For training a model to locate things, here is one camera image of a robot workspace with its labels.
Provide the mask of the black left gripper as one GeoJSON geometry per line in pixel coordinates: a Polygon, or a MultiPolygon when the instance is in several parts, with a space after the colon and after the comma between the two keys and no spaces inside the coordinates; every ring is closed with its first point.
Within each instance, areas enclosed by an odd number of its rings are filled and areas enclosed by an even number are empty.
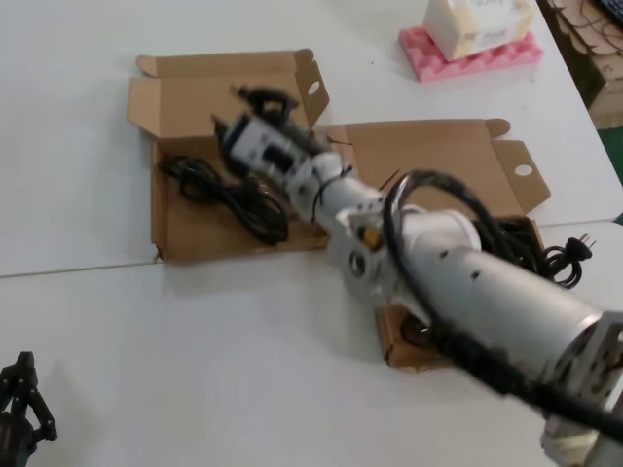
{"type": "Polygon", "coordinates": [[[15,364],[1,371],[2,460],[28,460],[36,444],[58,437],[55,419],[37,385],[32,352],[21,352],[15,364]],[[12,413],[25,414],[31,409],[39,426],[33,428],[25,417],[4,412],[9,404],[12,413]]]}

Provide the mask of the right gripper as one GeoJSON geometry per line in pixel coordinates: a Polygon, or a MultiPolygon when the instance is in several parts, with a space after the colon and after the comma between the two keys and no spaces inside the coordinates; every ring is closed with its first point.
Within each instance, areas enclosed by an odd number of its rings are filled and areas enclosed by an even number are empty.
{"type": "Polygon", "coordinates": [[[224,158],[247,171],[286,184],[309,158],[317,155],[317,140],[304,126],[290,119],[298,101],[283,90],[231,87],[254,115],[242,114],[231,125],[211,116],[214,135],[224,158]]]}

